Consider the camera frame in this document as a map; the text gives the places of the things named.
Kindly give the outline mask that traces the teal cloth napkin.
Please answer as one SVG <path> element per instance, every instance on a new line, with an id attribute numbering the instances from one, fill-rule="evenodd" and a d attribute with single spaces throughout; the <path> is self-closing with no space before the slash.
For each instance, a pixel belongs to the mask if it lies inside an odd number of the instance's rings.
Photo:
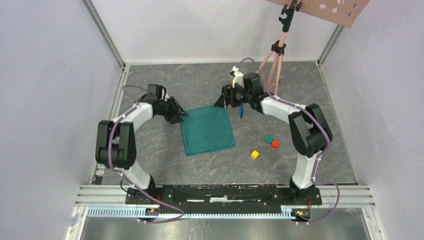
<path id="1" fill-rule="evenodd" d="M 224 108 L 205 106 L 190 109 L 183 118 L 181 133 L 187 157 L 235 147 L 229 115 Z"/>

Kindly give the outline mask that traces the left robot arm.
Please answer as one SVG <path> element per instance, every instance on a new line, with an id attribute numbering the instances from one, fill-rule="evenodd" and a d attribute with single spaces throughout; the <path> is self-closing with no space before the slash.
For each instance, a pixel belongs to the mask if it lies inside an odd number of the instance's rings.
<path id="1" fill-rule="evenodd" d="M 130 109 L 110 120 L 101 120 L 97 126 L 95 160 L 118 173 L 130 188 L 138 190 L 145 204 L 157 198 L 154 178 L 137 163 L 136 131 L 155 116 L 162 116 L 170 124 L 179 124 L 189 114 L 176 98 L 168 95 L 159 84 L 149 84 L 146 93 L 134 98 Z"/>

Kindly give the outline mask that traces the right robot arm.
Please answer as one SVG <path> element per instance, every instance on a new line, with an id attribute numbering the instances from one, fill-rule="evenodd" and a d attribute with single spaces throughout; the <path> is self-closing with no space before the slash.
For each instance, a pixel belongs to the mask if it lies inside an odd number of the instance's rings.
<path id="1" fill-rule="evenodd" d="M 264 115 L 289 125 L 294 148 L 298 152 L 296 167 L 289 181 L 289 199 L 302 204 L 315 189 L 316 171 L 324 150 L 333 139 L 324 114 L 317 104 L 301 105 L 283 100 L 264 91 L 260 75 L 232 70 L 230 84 L 224 85 L 215 106 L 239 107 L 248 104 Z"/>

